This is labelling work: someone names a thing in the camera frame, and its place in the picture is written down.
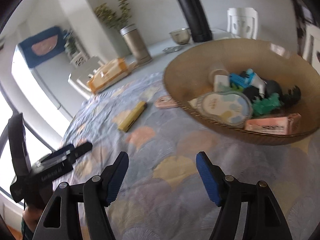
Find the tall black thermos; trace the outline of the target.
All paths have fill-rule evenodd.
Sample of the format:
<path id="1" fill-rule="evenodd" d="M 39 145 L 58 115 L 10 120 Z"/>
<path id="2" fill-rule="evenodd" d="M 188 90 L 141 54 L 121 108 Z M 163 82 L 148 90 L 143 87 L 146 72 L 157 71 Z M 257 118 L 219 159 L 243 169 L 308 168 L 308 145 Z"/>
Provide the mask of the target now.
<path id="1" fill-rule="evenodd" d="M 200 0 L 177 0 L 185 20 L 189 26 L 195 43 L 207 42 L 213 39 L 204 9 Z"/>

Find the blue USB stick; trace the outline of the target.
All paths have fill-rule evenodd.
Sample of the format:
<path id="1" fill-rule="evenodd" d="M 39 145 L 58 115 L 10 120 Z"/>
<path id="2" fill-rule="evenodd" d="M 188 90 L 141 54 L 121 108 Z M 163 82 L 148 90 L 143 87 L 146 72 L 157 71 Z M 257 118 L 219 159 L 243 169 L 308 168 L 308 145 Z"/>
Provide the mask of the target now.
<path id="1" fill-rule="evenodd" d="M 248 87 L 248 84 L 246 83 L 246 79 L 234 73 L 231 73 L 229 75 L 229 81 L 231 85 L 234 84 L 237 87 L 242 87 L 242 88 Z"/>

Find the clear round plastic pack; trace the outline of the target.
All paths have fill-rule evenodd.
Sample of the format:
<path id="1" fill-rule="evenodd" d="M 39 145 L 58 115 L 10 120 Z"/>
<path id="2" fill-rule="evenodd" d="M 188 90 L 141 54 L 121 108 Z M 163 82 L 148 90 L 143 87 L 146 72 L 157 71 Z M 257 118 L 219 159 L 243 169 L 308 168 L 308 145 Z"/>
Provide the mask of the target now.
<path id="1" fill-rule="evenodd" d="M 189 103 L 202 116 L 231 127 L 243 128 L 253 115 L 249 99 L 235 91 L 210 92 Z"/>

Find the amber ribbed glass bowl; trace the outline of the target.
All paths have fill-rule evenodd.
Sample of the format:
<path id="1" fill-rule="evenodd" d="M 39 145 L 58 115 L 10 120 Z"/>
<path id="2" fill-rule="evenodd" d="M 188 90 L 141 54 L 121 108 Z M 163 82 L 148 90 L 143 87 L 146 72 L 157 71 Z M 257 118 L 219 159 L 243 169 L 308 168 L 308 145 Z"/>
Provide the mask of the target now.
<path id="1" fill-rule="evenodd" d="M 209 76 L 214 67 L 224 67 L 229 74 L 240 76 L 231 82 L 230 90 L 241 92 L 245 88 L 245 71 L 265 81 L 276 81 L 283 94 L 301 92 L 300 100 L 284 109 L 284 115 L 301 116 L 296 132 L 289 135 L 265 134 L 236 128 L 205 117 L 190 105 L 190 101 L 213 91 Z M 166 67 L 163 82 L 169 95 L 190 117 L 204 126 L 241 141 L 256 145 L 286 145 L 300 141 L 319 130 L 319 74 L 299 55 L 274 43 L 262 40 L 226 39 L 206 42 L 183 52 Z"/>

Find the white carved shelf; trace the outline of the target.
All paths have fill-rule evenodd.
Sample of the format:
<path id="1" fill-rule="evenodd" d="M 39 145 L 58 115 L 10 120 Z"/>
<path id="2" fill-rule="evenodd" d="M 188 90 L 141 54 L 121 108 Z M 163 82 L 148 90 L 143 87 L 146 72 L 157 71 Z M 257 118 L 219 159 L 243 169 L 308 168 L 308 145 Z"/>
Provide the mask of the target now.
<path id="1" fill-rule="evenodd" d="M 75 68 L 80 67 L 89 60 L 89 54 L 72 29 L 65 29 L 63 31 L 63 39 L 65 41 L 65 52 L 70 59 L 70 63 Z"/>

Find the pink rectangular box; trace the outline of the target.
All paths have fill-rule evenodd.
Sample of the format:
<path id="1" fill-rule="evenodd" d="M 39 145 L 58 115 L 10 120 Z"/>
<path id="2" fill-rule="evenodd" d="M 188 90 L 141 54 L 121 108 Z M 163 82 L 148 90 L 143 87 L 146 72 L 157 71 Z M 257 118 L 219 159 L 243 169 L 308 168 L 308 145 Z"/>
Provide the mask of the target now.
<path id="1" fill-rule="evenodd" d="M 247 120 L 245 130 L 274 135 L 292 135 L 298 132 L 301 115 L 293 113 L 287 116 Z"/>

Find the green star toy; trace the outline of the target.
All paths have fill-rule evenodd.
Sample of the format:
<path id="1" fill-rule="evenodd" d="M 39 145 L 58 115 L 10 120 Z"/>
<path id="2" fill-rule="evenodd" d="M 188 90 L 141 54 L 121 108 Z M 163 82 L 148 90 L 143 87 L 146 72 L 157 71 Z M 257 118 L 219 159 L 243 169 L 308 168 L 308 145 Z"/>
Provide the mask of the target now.
<path id="1" fill-rule="evenodd" d="M 273 93 L 268 98 L 256 98 L 252 103 L 253 116 L 265 116 L 281 107 L 282 104 L 278 93 Z"/>

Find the yellow lighter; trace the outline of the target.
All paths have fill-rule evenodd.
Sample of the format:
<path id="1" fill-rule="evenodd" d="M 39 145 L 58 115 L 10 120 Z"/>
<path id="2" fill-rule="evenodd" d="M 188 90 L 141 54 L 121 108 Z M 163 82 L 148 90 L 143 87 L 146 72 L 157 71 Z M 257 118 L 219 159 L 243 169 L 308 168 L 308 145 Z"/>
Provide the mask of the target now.
<path id="1" fill-rule="evenodd" d="M 147 102 L 141 101 L 137 103 L 135 108 L 129 113 L 129 115 L 118 125 L 118 130 L 127 132 L 131 126 L 136 122 L 140 115 L 147 108 Z"/>

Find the white Anker charger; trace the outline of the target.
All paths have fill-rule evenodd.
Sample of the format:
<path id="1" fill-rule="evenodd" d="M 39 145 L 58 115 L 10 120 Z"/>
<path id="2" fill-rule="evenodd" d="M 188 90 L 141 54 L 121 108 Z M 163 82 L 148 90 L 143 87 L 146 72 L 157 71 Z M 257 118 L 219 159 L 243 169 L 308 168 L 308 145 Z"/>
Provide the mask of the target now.
<path id="1" fill-rule="evenodd" d="M 214 76 L 214 92 L 226 92 L 230 90 L 229 76 L 215 75 Z"/>

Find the glass cup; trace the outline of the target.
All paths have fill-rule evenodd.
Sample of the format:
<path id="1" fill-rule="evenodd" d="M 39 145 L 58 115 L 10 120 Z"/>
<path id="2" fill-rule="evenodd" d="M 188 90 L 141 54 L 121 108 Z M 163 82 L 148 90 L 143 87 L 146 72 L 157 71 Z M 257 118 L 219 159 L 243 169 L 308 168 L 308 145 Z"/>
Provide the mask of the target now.
<path id="1" fill-rule="evenodd" d="M 172 40 L 180 46 L 188 44 L 191 38 L 189 28 L 181 28 L 171 31 L 169 34 Z"/>

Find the blue wall cloth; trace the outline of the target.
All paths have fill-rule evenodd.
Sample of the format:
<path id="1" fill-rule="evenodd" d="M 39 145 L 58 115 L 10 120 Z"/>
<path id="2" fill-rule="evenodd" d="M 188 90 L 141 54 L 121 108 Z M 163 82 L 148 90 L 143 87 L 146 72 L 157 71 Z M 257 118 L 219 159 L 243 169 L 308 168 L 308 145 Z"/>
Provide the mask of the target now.
<path id="1" fill-rule="evenodd" d="M 28 65 L 33 69 L 43 62 L 65 51 L 65 40 L 60 27 L 54 26 L 31 36 L 18 47 Z"/>

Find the small glass ashtray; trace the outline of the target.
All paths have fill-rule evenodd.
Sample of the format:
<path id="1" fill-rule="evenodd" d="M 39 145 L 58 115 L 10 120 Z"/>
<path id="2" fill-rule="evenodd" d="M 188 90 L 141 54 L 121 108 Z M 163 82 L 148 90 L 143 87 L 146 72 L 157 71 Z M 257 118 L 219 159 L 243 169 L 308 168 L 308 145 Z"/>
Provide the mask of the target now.
<path id="1" fill-rule="evenodd" d="M 180 51 L 182 49 L 183 49 L 182 46 L 174 46 L 174 47 L 167 47 L 167 48 L 163 49 L 162 51 L 165 54 L 170 54 L 170 53 L 174 53 L 174 52 Z"/>

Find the black-haired doll figure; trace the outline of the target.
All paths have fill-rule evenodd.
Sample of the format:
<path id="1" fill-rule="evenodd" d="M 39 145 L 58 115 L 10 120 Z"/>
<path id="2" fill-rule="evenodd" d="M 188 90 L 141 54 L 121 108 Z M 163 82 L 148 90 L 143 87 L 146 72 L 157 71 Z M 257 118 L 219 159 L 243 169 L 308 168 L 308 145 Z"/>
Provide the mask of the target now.
<path id="1" fill-rule="evenodd" d="M 256 87 L 247 87 L 243 90 L 243 94 L 250 100 L 251 103 L 257 99 L 263 99 L 259 94 L 259 89 Z M 286 94 L 283 93 L 281 86 L 274 80 L 267 80 L 265 86 L 264 98 L 268 99 L 272 94 L 278 94 L 278 99 L 282 106 L 291 107 L 296 105 L 301 100 L 301 90 L 298 86 L 289 89 Z"/>

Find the right white chair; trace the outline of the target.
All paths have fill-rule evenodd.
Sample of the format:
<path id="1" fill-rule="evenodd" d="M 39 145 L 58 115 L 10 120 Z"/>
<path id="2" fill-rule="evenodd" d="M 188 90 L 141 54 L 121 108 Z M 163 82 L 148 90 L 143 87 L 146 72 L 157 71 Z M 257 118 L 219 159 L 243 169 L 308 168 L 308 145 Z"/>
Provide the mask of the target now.
<path id="1" fill-rule="evenodd" d="M 319 28 L 306 25 L 306 39 L 302 58 L 310 63 L 319 74 Z"/>

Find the pink oval case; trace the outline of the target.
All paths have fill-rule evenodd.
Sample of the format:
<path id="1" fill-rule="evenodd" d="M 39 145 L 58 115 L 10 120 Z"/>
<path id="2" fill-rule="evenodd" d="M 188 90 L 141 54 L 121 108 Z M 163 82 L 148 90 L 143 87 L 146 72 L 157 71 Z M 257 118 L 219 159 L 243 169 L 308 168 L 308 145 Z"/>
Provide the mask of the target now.
<path id="1" fill-rule="evenodd" d="M 158 98 L 154 105 L 159 109 L 170 109 L 170 108 L 177 108 L 178 103 L 172 99 L 171 96 L 161 96 Z"/>

